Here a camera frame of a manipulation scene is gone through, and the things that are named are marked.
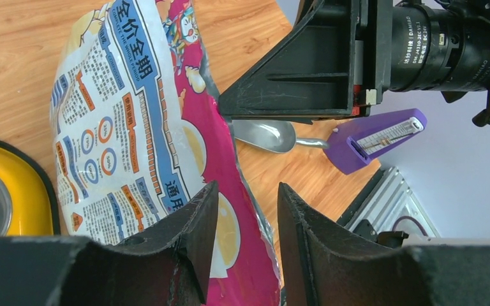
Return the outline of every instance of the black mount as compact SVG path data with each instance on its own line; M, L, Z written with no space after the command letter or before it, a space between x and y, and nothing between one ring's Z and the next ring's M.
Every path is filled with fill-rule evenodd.
M221 114L298 122L367 116L389 84L391 36L381 33L391 33L391 7L388 0L302 1L292 32L220 96Z
M0 237L0 305L206 303L218 185L116 246L87 237Z
M288 306L490 305L490 246L384 247L283 183L277 210Z

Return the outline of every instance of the lens label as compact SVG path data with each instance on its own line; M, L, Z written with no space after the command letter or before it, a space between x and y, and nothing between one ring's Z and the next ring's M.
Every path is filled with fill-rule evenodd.
M462 89L466 91L471 91L474 87L476 87L477 84L484 84L487 82L488 79L490 79L490 63L486 59L482 61L482 64L480 65L480 68L478 68L478 71L476 71L476 73L472 76L471 80L469 80L462 86Z
M429 29L422 22L413 22L410 16L406 17L406 25L408 36L403 63L423 64L427 55Z

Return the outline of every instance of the wooden table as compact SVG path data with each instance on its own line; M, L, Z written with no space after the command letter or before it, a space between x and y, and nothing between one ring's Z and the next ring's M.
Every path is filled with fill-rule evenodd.
M62 46L71 25L106 0L0 0L0 140L33 157L55 179L49 106ZM211 71L224 91L290 30L275 0L196 0ZM326 138L335 121L296 125L299 136ZM309 204L337 219L378 169L345 176L318 149L273 156L238 143L239 161L277 232L276 190L290 184ZM278 248L278 236L275 238Z

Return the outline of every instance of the silver scoop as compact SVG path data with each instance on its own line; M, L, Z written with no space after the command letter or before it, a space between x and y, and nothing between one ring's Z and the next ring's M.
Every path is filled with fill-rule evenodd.
M233 120L234 137L242 142L274 153L290 152L296 144L328 149L329 144L317 138L298 138L294 126L278 120Z

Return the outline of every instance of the plastic packaging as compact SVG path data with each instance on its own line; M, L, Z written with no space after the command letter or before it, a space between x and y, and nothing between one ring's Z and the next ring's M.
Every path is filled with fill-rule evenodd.
M242 181L190 1L84 15L52 93L57 193L71 235L117 244L219 182L208 305L278 305L269 225Z

